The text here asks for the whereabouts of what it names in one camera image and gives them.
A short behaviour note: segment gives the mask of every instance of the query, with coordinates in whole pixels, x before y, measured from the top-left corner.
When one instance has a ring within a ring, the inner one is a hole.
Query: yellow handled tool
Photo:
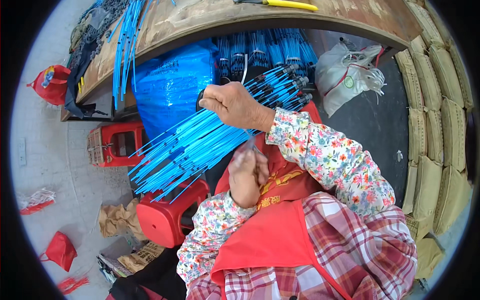
[[[253,3],[253,4],[263,4],[263,5],[272,5],[272,6],[283,6],[291,8],[300,8],[309,11],[317,11],[318,7],[311,4],[295,2],[295,1],[285,1],[285,0],[233,0],[235,3]]]

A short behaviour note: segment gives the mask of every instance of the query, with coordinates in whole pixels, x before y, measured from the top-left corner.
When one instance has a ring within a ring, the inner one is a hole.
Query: red mesh bag
[[[53,73],[53,78],[46,81],[49,73]],[[27,84],[31,86],[35,92],[53,105],[65,104],[65,95],[67,94],[67,78],[70,75],[70,70],[61,65],[50,66],[38,74],[36,79]],[[47,86],[42,86],[43,82],[48,82]]]
[[[77,251],[72,245],[72,242],[70,242],[66,235],[57,231],[48,245],[47,250],[40,255],[39,260],[41,262],[53,261],[68,272],[75,257],[77,257]]]

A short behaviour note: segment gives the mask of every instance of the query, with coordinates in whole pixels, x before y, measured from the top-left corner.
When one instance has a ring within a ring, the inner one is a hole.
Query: wooden tabletop
[[[136,65],[172,49],[212,36],[265,28],[313,28],[365,37],[398,50],[407,48],[421,28],[401,0],[301,0],[315,12],[232,0],[153,0],[147,10],[136,48]],[[77,103],[102,84],[112,83],[120,26],[110,43],[90,63]],[[62,121],[68,118],[63,114]]]

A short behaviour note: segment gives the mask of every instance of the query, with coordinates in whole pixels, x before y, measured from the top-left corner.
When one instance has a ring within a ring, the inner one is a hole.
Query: floral sleeve
[[[336,187],[337,199],[363,219],[395,203],[370,153],[343,133],[311,122],[308,112],[277,108],[265,142],[278,145],[286,160],[307,169],[323,188]]]
[[[231,198],[230,191],[217,194],[200,204],[192,218],[194,229],[177,252],[177,273],[187,285],[212,270],[220,246],[255,210],[255,207],[238,206]]]

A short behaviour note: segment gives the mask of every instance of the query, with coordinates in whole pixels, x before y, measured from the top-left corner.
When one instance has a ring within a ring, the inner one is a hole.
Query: red plastic stool
[[[119,156],[120,145],[118,133],[133,132],[135,151],[143,146],[141,121],[118,123],[93,129],[87,137],[88,159],[90,164],[98,167],[135,167],[144,155],[135,154],[131,158]]]
[[[179,187],[185,188],[187,185],[188,182],[183,182]],[[150,202],[160,194],[160,191],[147,193],[137,205],[137,216],[142,231],[151,241],[167,248],[182,244],[185,240],[182,228],[193,229],[193,226],[181,223],[182,214],[194,203],[199,206],[209,192],[208,184],[198,179],[172,204],[163,199]]]

